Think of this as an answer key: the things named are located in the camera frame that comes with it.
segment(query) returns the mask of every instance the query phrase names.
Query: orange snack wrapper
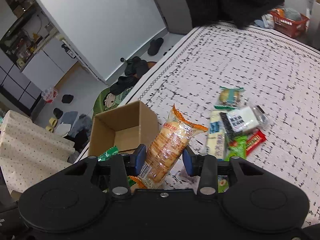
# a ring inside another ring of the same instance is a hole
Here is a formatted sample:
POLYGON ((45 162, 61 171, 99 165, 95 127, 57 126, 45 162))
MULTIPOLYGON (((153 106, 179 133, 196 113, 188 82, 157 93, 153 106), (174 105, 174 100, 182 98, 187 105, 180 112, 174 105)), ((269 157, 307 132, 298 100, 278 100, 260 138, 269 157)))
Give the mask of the orange snack wrapper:
POLYGON ((208 128, 187 121, 173 105, 166 123, 147 150, 145 163, 137 178, 147 188, 158 188, 190 139, 207 131, 208 128))

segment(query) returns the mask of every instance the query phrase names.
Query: screw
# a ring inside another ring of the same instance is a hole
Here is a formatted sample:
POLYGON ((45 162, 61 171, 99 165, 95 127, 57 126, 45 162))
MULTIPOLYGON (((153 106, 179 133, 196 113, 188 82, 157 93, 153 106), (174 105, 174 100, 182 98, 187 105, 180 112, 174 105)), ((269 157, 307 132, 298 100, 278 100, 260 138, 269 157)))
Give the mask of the screw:
POLYGON ((160 197, 169 197, 169 194, 166 192, 160 193, 160 197))
POLYGON ((212 195, 216 193, 216 190, 213 187, 202 187, 200 192, 204 195, 212 195))
POLYGON ((118 196, 126 194, 128 189, 126 187, 115 187, 112 189, 112 192, 118 196))

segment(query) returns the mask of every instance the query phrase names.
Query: red wrapper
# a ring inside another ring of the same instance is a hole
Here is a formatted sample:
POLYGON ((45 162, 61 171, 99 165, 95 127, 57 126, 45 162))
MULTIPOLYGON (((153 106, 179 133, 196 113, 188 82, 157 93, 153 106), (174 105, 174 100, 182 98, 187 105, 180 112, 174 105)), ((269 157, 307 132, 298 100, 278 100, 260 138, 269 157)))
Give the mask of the red wrapper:
POLYGON ((247 149, 246 149, 246 154, 247 156, 252 152, 260 143, 266 141, 266 136, 258 130, 254 135, 252 135, 248 140, 247 140, 247 149))

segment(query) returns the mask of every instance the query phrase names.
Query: open cardboard box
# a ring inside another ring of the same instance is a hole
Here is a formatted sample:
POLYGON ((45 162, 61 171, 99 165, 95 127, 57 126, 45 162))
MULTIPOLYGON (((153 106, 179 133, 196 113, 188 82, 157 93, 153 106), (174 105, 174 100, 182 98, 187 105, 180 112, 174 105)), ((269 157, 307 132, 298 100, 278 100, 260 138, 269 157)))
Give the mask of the open cardboard box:
POLYGON ((99 156, 113 146, 133 153, 140 143, 148 148, 159 132, 156 114, 141 101, 97 114, 93 119, 89 156, 99 156))

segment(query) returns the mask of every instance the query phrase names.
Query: bed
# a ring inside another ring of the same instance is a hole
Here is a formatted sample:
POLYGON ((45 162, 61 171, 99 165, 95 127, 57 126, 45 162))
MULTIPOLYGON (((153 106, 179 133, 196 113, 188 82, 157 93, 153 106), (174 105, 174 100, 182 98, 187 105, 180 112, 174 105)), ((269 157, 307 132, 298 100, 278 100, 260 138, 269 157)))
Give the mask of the bed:
MULTIPOLYGON (((183 37, 121 105, 141 100, 163 124, 174 103, 187 119, 207 126, 219 86, 244 87, 242 103, 260 105, 271 120, 264 130, 268 141, 248 160, 304 190, 310 200, 307 226, 320 222, 319 78, 318 51, 273 30, 220 22, 183 37)), ((205 142, 200 134, 189 145, 201 154, 205 142)), ((163 187, 195 189, 197 183, 180 159, 163 187)))

